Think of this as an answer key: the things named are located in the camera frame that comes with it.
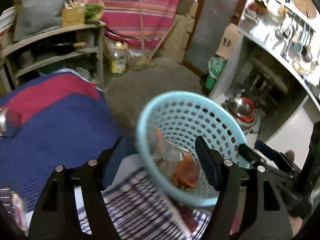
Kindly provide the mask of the green plastic bag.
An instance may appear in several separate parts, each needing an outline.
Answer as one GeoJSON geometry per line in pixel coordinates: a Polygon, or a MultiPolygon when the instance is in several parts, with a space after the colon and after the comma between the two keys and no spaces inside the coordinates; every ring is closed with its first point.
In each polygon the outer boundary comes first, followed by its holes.
{"type": "Polygon", "coordinates": [[[206,80],[205,87],[207,89],[213,89],[216,85],[219,77],[221,76],[225,66],[227,64],[227,60],[223,57],[211,57],[208,61],[208,77],[206,80]]]}

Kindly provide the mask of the light blue plastic basket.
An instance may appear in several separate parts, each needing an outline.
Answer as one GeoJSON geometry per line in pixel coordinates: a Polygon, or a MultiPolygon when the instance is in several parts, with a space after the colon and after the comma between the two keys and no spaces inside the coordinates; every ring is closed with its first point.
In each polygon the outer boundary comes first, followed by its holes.
{"type": "Polygon", "coordinates": [[[165,141],[190,153],[194,160],[195,140],[200,135],[207,145],[225,159],[249,168],[249,163],[238,153],[238,146],[247,142],[235,119],[219,104],[196,93],[171,91],[151,99],[141,111],[136,126],[137,151],[154,183],[174,200],[196,207],[209,207],[217,202],[219,193],[209,185],[203,171],[195,189],[180,190],[157,167],[155,132],[158,128],[165,141]]]}

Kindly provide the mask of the orange snack wrapper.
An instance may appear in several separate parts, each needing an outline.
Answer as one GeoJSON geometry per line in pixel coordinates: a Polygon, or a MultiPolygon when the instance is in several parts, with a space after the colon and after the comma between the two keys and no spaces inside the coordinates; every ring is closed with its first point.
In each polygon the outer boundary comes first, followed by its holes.
{"type": "Polygon", "coordinates": [[[155,150],[153,160],[161,173],[180,189],[195,189],[198,187],[200,165],[193,159],[191,153],[169,142],[159,128],[154,128],[155,150]]]}

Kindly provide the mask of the grey cushion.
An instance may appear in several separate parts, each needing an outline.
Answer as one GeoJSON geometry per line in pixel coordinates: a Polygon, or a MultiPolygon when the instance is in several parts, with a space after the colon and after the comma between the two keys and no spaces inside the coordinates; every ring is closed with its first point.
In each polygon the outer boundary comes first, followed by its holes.
{"type": "Polygon", "coordinates": [[[61,27],[66,0],[23,0],[17,17],[14,41],[61,27]]]}

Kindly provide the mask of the cardboard box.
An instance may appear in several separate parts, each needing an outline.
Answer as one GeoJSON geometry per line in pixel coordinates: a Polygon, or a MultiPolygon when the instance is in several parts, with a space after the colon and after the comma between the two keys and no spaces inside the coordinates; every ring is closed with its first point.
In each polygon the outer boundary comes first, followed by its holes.
{"type": "Polygon", "coordinates": [[[228,60],[239,38],[238,26],[230,23],[223,33],[216,55],[228,60]]]}

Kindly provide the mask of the green leafy vegetables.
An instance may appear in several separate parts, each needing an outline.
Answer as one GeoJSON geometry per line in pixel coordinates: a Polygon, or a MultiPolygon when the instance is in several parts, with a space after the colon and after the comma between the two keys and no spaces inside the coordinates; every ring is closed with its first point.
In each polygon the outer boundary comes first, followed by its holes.
{"type": "Polygon", "coordinates": [[[85,23],[98,22],[104,14],[104,3],[98,1],[97,3],[85,4],[85,23]]]}

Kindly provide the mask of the yellow label oil bottle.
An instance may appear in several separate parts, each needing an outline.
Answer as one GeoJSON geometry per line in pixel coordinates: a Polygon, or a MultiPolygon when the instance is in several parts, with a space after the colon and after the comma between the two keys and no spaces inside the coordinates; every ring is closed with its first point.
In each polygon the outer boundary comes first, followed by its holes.
{"type": "Polygon", "coordinates": [[[110,71],[113,75],[121,75],[126,72],[128,57],[127,44],[117,41],[111,50],[110,71]]]}

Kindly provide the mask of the striped blue red tablecloth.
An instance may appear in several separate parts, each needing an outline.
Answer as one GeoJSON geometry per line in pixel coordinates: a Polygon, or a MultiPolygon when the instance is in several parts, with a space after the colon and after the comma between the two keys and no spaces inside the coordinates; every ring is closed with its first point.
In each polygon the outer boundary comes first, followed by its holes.
{"type": "MultiPolygon", "coordinates": [[[[14,185],[33,209],[54,168],[80,167],[112,148],[118,138],[121,145],[125,142],[107,114],[102,93],[72,73],[36,79],[2,99],[1,106],[22,112],[17,135],[1,139],[1,181],[14,185]]],[[[117,149],[106,167],[104,185],[119,163],[117,149]]],[[[90,234],[79,187],[75,187],[75,197],[81,229],[90,234]]],[[[29,239],[4,207],[1,239],[29,239]]]]}

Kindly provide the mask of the white label spice jar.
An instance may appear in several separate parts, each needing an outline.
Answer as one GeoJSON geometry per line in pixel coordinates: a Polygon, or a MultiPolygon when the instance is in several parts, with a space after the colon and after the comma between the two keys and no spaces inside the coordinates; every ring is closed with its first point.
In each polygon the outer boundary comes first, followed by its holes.
{"type": "Polygon", "coordinates": [[[21,125],[21,114],[10,108],[1,108],[0,130],[1,137],[13,138],[17,135],[21,125]]]}

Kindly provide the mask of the wooden shelf unit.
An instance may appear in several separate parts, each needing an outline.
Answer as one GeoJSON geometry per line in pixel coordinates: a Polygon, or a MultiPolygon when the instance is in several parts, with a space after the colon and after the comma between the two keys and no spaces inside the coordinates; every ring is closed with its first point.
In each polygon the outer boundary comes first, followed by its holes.
{"type": "Polygon", "coordinates": [[[1,88],[8,93],[40,68],[72,59],[86,67],[104,87],[103,41],[99,21],[54,29],[11,43],[1,51],[1,88]]]}

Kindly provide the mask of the brown paper bag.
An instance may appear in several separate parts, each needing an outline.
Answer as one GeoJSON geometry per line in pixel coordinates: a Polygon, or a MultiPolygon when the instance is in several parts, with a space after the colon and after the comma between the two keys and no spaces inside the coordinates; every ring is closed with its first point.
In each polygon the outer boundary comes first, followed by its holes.
{"type": "Polygon", "coordinates": [[[61,27],[71,27],[85,23],[85,7],[78,2],[67,0],[62,10],[61,27]]]}

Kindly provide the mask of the black frying pan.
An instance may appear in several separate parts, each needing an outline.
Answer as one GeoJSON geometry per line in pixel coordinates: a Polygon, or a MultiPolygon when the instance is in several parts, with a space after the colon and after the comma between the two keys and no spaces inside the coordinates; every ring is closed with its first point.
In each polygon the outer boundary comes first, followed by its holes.
{"type": "Polygon", "coordinates": [[[86,45],[87,45],[86,42],[58,43],[58,44],[53,45],[52,53],[56,56],[63,56],[63,55],[74,52],[78,48],[85,48],[86,45]]]}

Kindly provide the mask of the steel bowl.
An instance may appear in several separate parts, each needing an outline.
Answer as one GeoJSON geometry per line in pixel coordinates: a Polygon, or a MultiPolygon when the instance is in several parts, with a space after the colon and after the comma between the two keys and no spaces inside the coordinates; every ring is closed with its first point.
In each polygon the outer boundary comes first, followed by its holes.
{"type": "Polygon", "coordinates": [[[233,97],[227,101],[227,108],[236,116],[246,118],[253,114],[253,102],[246,97],[233,97]]]}

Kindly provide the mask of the white plastic bucket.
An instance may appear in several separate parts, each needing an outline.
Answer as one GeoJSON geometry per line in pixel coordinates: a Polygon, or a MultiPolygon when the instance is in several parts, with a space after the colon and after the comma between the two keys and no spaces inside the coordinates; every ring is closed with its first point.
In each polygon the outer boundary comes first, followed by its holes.
{"type": "Polygon", "coordinates": [[[3,11],[0,17],[1,38],[10,30],[14,25],[16,17],[16,8],[10,7],[3,11]]]}

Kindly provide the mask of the round wooden board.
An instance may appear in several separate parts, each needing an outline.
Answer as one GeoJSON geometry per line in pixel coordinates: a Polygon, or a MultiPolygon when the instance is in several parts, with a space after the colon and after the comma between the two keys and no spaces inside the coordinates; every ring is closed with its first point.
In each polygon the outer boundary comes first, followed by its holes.
{"type": "Polygon", "coordinates": [[[296,8],[307,18],[314,19],[317,16],[317,10],[311,0],[292,0],[296,8]]]}

